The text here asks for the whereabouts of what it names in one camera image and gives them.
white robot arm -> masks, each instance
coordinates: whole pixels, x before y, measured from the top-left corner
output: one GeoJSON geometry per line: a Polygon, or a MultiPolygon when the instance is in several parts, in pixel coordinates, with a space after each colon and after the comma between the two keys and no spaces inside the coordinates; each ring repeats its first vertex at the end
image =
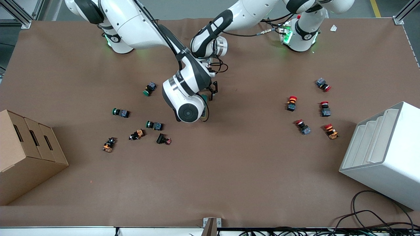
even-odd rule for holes
{"type": "Polygon", "coordinates": [[[74,14],[97,24],[105,32],[108,44],[117,53],[156,46],[171,48],[180,70],[163,83],[163,98],[174,110],[178,121],[195,122],[202,116],[205,103],[197,92],[210,84],[208,69],[191,55],[190,50],[171,31],[151,19],[140,2],[66,0],[66,5],[74,14]],[[181,68],[180,61],[184,63],[184,68],[181,68]]]}
{"type": "Polygon", "coordinates": [[[258,24],[278,0],[239,0],[220,13],[191,40],[191,51],[196,58],[224,56],[227,41],[219,36],[222,31],[246,29],[258,24]]]}
{"type": "MultiPolygon", "coordinates": [[[[192,54],[201,59],[224,56],[227,51],[227,41],[220,36],[222,31],[245,29],[256,25],[270,12],[277,1],[239,0],[220,13],[191,40],[192,54]]],[[[302,14],[300,19],[292,20],[290,33],[283,38],[283,43],[292,50],[303,52],[315,42],[327,10],[341,14],[351,8],[354,0],[283,0],[283,2],[290,13],[302,14]]]]}
{"type": "Polygon", "coordinates": [[[293,14],[301,14],[285,24],[286,35],[282,42],[297,52],[308,50],[318,35],[319,26],[327,15],[327,10],[341,14],[348,11],[354,0],[283,0],[293,14]]]}

